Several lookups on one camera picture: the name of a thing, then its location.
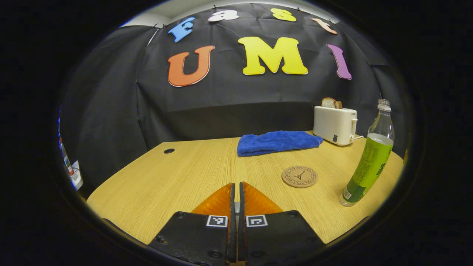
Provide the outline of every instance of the blue letter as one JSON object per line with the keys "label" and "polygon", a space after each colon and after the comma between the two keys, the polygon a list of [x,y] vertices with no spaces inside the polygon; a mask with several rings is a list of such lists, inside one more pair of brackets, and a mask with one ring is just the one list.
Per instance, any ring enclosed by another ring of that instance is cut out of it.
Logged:
{"label": "blue letter", "polygon": [[167,33],[170,34],[172,33],[175,37],[174,39],[174,42],[177,43],[179,42],[182,38],[186,37],[189,33],[192,32],[192,30],[190,28],[192,28],[192,26],[194,26],[194,24],[192,24],[192,20],[194,20],[195,18],[194,17],[190,17],[186,20],[184,20],[183,22],[181,22],[179,25],[175,26],[174,28],[172,28],[170,31],[168,31]]}

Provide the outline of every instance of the bottle label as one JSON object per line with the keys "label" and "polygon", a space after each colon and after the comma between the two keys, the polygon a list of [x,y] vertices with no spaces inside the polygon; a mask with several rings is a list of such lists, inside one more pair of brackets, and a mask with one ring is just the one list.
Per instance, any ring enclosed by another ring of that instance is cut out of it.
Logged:
{"label": "bottle label", "polygon": [[383,171],[392,148],[392,144],[379,143],[369,137],[366,139],[359,164],[345,188],[346,192],[343,192],[346,201],[357,202],[368,192]]}

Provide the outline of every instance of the eiffel tower logo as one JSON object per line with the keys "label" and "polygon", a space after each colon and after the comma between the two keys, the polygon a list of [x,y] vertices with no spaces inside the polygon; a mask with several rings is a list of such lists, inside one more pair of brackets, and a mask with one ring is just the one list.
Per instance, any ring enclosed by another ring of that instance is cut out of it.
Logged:
{"label": "eiffel tower logo", "polygon": [[304,172],[300,173],[300,175],[295,176],[295,177],[297,177],[297,178],[299,178],[299,180],[301,180],[302,179],[302,174],[304,174]]}

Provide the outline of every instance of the green drink bottle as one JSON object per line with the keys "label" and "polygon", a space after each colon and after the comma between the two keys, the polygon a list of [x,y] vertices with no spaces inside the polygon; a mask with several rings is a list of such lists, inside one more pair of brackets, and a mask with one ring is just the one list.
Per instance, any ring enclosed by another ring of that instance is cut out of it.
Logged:
{"label": "green drink bottle", "polygon": [[365,149],[350,181],[340,195],[340,203],[353,206],[368,192],[383,171],[394,144],[389,101],[378,100],[378,116],[368,129]]}

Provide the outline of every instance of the black fabric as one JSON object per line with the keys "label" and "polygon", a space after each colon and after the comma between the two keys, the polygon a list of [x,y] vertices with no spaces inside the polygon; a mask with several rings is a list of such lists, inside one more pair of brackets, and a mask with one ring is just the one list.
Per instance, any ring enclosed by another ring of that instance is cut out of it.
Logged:
{"label": "black fabric", "polygon": [[[290,11],[297,21],[273,17],[272,8]],[[229,9],[236,10],[239,18],[208,21],[213,13]],[[174,43],[168,31],[191,16],[193,31]],[[162,142],[312,130],[314,106],[324,97],[357,110],[356,133],[365,136],[377,115],[377,100],[390,100],[393,151],[404,155],[407,117],[402,78],[378,47],[349,25],[326,21],[338,32],[333,35],[311,20],[315,15],[268,4],[228,5],[191,16],[157,32],[145,26],[117,29],[85,59],[71,81],[61,134],[69,156],[79,159],[81,172],[94,186]],[[248,36],[271,47],[280,37],[297,39],[309,73],[285,74],[284,60],[272,73],[260,60],[266,73],[244,75],[246,53],[238,39]],[[327,44],[343,50],[352,80],[337,76]],[[167,60],[189,52],[184,73],[193,73],[198,60],[194,50],[207,45],[215,46],[207,76],[189,86],[172,86]]]}

